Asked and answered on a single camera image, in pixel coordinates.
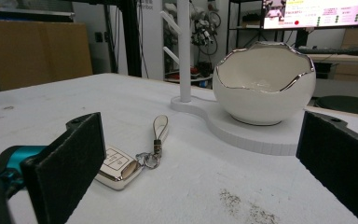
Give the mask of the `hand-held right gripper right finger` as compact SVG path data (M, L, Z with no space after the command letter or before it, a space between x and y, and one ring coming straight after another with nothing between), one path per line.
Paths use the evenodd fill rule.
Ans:
M296 157L358 218L358 133L346 121L306 112Z

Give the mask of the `brown cardboard board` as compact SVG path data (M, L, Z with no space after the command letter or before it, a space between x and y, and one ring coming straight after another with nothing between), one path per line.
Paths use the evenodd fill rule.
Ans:
M0 20L0 91L91 74L85 24Z

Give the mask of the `white banner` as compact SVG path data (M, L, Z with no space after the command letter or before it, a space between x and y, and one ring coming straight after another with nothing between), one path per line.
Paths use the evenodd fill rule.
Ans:
M162 80L164 75L163 28L160 17L162 0L136 0L136 2L143 77Z

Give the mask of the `wooden desk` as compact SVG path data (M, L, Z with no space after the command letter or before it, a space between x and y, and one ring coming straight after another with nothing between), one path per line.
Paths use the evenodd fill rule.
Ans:
M316 30L309 34L307 45L318 49L358 47L358 28ZM317 78L358 82L358 64L316 63Z

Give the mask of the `computer monitor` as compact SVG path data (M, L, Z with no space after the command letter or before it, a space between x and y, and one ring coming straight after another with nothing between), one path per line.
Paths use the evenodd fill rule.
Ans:
M261 27L329 28L358 25L358 0L262 0Z

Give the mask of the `black keyboard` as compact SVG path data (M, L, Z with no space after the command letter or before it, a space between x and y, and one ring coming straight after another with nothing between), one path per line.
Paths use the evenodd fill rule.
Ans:
M295 48L296 51L304 54L336 54L358 56L358 49L309 49Z

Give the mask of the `white eggshell bowl silver rim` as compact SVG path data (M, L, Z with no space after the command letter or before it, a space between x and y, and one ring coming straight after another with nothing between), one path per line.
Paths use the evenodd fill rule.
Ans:
M213 72L213 93L234 119L275 125L310 101L316 86L312 59L282 42L234 49Z

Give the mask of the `black round stool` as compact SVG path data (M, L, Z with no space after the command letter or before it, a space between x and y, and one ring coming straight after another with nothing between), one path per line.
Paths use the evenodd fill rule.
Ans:
M319 97L314 105L320 108L358 114L358 97L331 95Z

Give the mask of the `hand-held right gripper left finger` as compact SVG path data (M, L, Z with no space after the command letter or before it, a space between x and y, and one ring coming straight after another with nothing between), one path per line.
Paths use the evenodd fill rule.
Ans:
M65 224L105 159L99 112L72 119L66 132L21 162L26 188L39 224Z

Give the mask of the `white stand with pegs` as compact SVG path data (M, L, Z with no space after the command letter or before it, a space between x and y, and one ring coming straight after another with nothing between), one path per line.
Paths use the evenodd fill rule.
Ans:
M163 48L178 63L180 72L180 95L171 99L171 108L204 119L212 134L234 147L266 155L295 156L302 113L275 126L252 126L233 119L215 100L192 96L189 0L177 0L177 21L165 11L160 15L176 31L179 40L179 56Z

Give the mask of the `black metal post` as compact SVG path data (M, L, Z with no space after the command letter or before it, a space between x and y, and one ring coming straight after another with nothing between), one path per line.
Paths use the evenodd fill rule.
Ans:
M128 74L133 77L142 76L139 30L137 23L136 1L120 0L123 20Z

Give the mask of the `black shelf rack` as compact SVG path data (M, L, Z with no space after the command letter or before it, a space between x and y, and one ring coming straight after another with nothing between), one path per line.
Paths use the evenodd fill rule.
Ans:
M266 40L261 27L261 0L227 1L226 53L237 47L248 47L255 41ZM247 23L243 16L254 13L255 21Z

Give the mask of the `white car key with strap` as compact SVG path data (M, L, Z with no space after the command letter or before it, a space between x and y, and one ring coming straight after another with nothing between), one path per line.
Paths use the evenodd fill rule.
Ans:
M106 157L95 179L114 190L123 190L146 167L156 169L162 158L162 145L169 131L169 119L157 116L153 121L153 149L134 158L116 147L106 148Z

